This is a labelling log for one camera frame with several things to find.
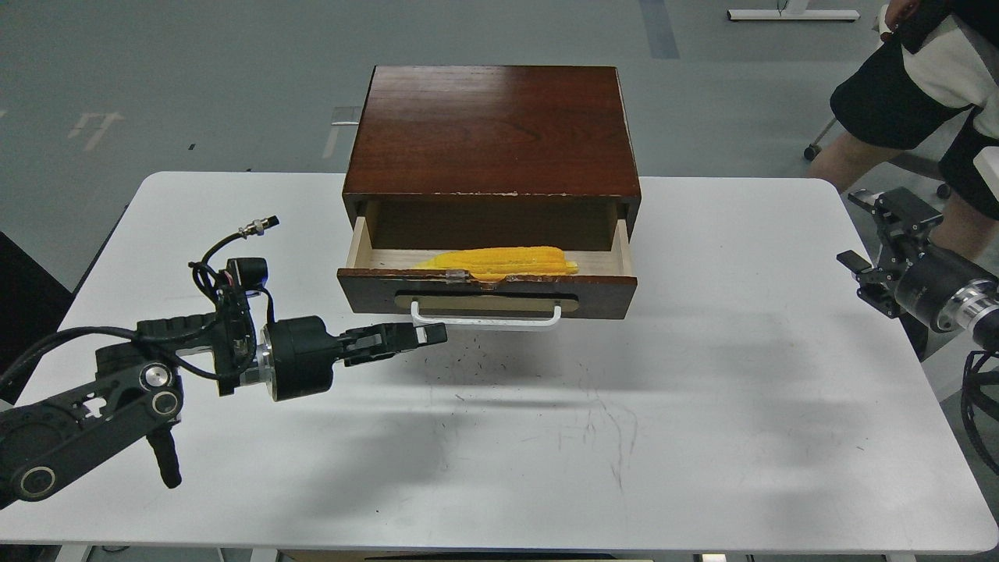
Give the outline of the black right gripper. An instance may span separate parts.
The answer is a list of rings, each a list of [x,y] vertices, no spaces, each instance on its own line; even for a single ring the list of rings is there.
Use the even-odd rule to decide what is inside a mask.
[[[953,251],[930,246],[942,212],[902,187],[855,190],[847,200],[871,216],[880,242],[872,263],[853,250],[836,256],[859,284],[862,301],[888,318],[906,310],[936,333],[997,334],[997,277]]]

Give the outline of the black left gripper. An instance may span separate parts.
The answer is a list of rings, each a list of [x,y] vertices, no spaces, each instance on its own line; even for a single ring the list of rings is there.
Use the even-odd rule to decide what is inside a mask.
[[[329,391],[336,359],[345,367],[382,361],[447,342],[446,325],[387,322],[349,329],[340,344],[321,317],[311,315],[268,324],[271,345],[270,393],[275,402]]]

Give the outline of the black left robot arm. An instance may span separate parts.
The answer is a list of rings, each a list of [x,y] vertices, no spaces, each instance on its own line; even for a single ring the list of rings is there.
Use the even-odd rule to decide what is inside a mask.
[[[382,323],[334,336],[317,316],[277,321],[272,310],[257,330],[249,299],[265,293],[265,260],[232,258],[221,270],[209,260],[229,243],[263,235],[277,224],[275,216],[254,220],[190,263],[193,281],[213,312],[142,321],[134,329],[65,329],[15,360],[3,382],[76,338],[120,338],[97,350],[93,381],[2,413],[3,507],[49,498],[139,439],[152,447],[165,486],[178,487],[182,477],[171,431],[184,405],[181,370],[214,381],[222,396],[263,383],[273,400],[284,401],[328,391],[338,362],[381,361],[446,341],[440,323]]]

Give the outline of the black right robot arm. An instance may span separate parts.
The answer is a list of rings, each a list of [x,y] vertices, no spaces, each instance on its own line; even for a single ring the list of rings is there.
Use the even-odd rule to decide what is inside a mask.
[[[997,277],[932,242],[942,213],[905,188],[847,199],[872,217],[881,242],[873,264],[854,251],[836,257],[859,282],[859,298],[888,318],[907,313],[935,333],[962,329],[997,351]]]

